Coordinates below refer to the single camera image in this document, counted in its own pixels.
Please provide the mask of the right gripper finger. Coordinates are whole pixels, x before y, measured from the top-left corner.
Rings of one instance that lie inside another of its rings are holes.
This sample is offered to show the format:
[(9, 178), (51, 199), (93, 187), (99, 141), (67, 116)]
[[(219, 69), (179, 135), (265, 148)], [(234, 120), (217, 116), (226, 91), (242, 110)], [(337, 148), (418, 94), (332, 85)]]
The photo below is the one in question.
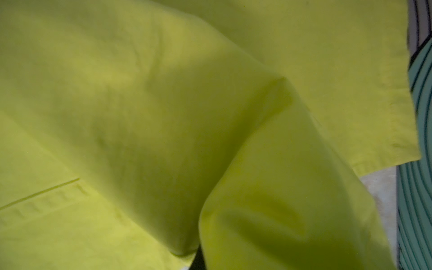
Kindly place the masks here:
[(199, 246), (189, 270), (207, 270), (201, 246)]

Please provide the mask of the yellow-green long pants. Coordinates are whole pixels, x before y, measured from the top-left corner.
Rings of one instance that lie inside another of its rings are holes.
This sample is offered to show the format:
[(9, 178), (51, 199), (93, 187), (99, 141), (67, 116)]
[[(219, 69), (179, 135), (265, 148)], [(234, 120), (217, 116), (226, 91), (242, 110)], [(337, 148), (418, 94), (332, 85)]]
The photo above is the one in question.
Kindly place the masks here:
[(2, 1), (1, 268), (393, 270), (406, 1)]

